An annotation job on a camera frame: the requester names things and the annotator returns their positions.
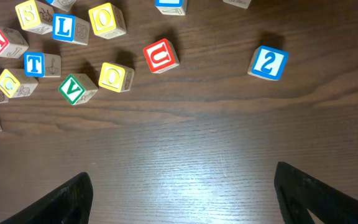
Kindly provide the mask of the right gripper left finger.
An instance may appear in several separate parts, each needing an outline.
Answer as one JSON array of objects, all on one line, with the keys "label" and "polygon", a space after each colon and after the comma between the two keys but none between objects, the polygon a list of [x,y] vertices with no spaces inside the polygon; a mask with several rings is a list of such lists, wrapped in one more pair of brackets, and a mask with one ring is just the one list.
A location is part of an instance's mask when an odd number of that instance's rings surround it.
[{"label": "right gripper left finger", "polygon": [[90,176],[81,172],[1,224],[88,224],[92,202]]}]

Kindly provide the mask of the yellow O block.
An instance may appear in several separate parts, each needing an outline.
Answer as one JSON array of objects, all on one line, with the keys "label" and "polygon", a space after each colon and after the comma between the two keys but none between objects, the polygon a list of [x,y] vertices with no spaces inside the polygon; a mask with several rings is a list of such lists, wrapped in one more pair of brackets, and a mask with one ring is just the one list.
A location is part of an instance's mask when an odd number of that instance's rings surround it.
[{"label": "yellow O block", "polygon": [[102,88],[122,93],[131,89],[135,70],[116,63],[104,62],[101,67],[98,85]]},{"label": "yellow O block", "polygon": [[127,34],[122,11],[107,2],[88,10],[93,32],[104,39],[113,39]]}]

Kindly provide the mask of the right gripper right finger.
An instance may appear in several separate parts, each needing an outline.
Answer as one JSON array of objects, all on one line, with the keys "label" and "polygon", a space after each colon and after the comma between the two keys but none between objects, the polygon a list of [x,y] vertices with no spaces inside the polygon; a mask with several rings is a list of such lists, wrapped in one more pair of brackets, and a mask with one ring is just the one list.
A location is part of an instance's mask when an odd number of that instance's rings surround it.
[{"label": "right gripper right finger", "polygon": [[323,223],[358,223],[358,200],[307,173],[279,162],[274,187],[283,221],[313,223],[313,213]]}]

